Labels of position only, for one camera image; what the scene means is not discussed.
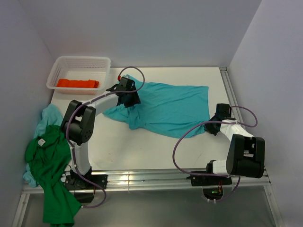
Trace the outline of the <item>aluminium extrusion frame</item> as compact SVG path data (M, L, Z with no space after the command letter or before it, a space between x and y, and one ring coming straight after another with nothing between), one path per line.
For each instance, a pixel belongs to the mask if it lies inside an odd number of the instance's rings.
M222 84L227 95L227 98L232 105L237 105L237 100L231 85L227 67L219 67L222 77ZM194 189L211 189L214 185L205 186L191 186L191 179L186 179L185 173L181 173L177 169L157 169L157 170L113 170L113 171L93 171L95 175L107 175L107 188L106 191L110 192L127 192L132 195L132 192L176 192L180 190L194 190ZM273 193L272 184L269 179L266 169L264 175L257 178L241 177L237 189L248 187L249 189L261 189L261 199L267 205L267 211L270 213L269 219L274 222L274 227L285 227L280 209L278 207L276 198ZM84 196L88 193L93 194L92 189L85 190L72 190L76 195ZM21 190L21 197L19 200L18 208L14 217L12 227L25 226L26 215L30 210L31 199L35 195L43 194L40 186L32 188L24 183Z

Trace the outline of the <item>orange rolled t-shirt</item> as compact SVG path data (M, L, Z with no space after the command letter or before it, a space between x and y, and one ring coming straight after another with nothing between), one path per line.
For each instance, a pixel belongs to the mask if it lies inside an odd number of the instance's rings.
M69 80L59 79L57 87L73 87L73 88L98 88L99 82L96 80Z

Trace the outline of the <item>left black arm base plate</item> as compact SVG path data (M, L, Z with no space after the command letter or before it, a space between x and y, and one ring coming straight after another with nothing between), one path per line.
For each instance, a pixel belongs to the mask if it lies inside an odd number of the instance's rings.
M108 175L91 175L88 180L106 189L107 177ZM80 178L78 174L67 175L63 185L83 205L91 203L95 197L96 190L99 190L95 185Z

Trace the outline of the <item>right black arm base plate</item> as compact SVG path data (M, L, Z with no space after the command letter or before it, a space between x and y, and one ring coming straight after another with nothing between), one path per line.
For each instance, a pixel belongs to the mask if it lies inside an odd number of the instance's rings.
M190 175L186 179L191 181L191 186L219 186L232 184L231 178L221 176Z

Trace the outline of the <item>teal t-shirt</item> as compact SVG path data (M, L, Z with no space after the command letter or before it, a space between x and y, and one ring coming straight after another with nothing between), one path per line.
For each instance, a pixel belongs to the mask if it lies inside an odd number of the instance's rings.
M128 124L131 130L146 129L167 137L180 138L197 124L210 119L205 86L174 86L135 80L140 104L115 106L104 111L111 120Z

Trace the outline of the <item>green t-shirt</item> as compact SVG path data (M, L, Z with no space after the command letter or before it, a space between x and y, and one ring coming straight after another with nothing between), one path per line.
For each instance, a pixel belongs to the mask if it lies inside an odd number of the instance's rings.
M60 127L48 125L43 135L31 140L25 160L33 178L44 190L43 222L52 227L72 227L81 204L61 180L71 152Z

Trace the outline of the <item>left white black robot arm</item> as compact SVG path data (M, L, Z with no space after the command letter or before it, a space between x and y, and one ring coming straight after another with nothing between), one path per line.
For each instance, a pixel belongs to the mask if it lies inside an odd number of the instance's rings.
M85 102L72 100L69 103L61 131L71 147L71 175L77 174L75 183L80 188L87 189L92 184L88 141L94 131L96 116L115 106L123 105L128 108L139 104L141 101L137 91L134 80L121 77L119 83L107 89L101 96Z

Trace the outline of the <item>white perforated plastic basket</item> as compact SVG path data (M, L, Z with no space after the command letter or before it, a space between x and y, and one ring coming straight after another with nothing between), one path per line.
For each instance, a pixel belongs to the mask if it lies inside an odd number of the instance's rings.
M110 84L111 61L107 57L61 56L48 76L46 86L61 94L99 95ZM95 80L97 88L57 87L60 79Z

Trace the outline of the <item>light aqua t-shirt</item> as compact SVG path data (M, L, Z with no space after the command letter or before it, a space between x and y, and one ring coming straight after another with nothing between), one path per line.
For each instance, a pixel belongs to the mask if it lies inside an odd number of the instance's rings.
M35 133L34 133L34 139L37 136L41 136L45 133L46 127L48 125L61 125L63 120L63 116L59 109L53 105L49 104L41 113L41 121L38 123ZM33 175L30 171L30 166L27 163L26 165L26 171L23 174L23 179L29 184L30 187L37 187L38 182L34 179Z

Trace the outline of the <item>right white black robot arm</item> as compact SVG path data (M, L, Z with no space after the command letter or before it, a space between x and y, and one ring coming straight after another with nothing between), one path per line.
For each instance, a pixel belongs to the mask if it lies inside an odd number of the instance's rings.
M244 123L232 118L229 104L217 104L216 112L204 126L206 132L216 136L222 133L230 142L225 160L211 160L206 165L205 180L216 184L222 175L261 178L265 168L265 140L248 133Z

